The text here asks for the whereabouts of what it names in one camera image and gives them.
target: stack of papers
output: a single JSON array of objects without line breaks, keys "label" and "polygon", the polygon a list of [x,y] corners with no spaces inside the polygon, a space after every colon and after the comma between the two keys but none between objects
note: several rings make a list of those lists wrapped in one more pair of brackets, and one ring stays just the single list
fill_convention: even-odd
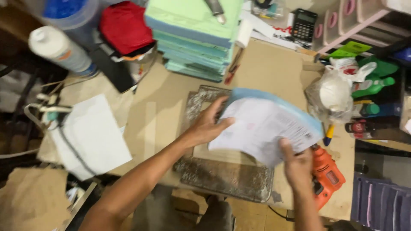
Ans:
[{"label": "stack of papers", "polygon": [[152,28],[165,67],[221,82],[233,57],[242,1],[220,0],[226,23],[220,24],[205,1],[151,0],[145,22]]},{"label": "stack of papers", "polygon": [[411,188],[354,176],[351,220],[372,230],[411,230]]}]

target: glue bottle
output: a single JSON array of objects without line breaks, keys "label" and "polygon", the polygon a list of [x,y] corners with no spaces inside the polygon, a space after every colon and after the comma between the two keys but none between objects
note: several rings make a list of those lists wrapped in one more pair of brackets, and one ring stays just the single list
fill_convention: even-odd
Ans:
[{"label": "glue bottle", "polygon": [[30,50],[79,76],[95,76],[97,66],[84,49],[74,43],[61,30],[53,26],[43,26],[30,33]]}]

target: orange power drill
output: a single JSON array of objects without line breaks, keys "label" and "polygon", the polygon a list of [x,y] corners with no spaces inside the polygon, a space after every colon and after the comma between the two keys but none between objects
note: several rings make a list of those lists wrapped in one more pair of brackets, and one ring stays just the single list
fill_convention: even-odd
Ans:
[{"label": "orange power drill", "polygon": [[345,183],[345,178],[338,170],[331,155],[317,144],[311,146],[313,150],[313,171],[315,200],[320,210]]}]

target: black cable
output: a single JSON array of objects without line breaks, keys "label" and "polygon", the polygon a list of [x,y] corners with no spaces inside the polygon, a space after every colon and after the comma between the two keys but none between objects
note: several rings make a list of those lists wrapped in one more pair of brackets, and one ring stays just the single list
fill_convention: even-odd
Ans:
[{"label": "black cable", "polygon": [[279,215],[280,217],[286,219],[287,221],[291,221],[290,218],[287,218],[281,214],[279,214],[277,211],[275,211],[271,206],[268,206],[273,212],[275,212],[275,214]]},{"label": "black cable", "polygon": [[72,152],[74,153],[74,156],[77,158],[77,160],[81,163],[81,165],[87,170],[87,172],[89,172],[90,174],[92,174],[93,176],[97,176],[98,174],[95,173],[88,165],[87,163],[83,160],[83,158],[81,158],[80,154],[77,152],[77,150],[73,147],[73,145],[68,141],[66,135],[63,132],[63,128],[62,128],[62,124],[58,125],[58,131],[60,132],[61,137],[63,138],[64,142],[66,142],[67,146],[69,146],[69,148],[72,150]]}]

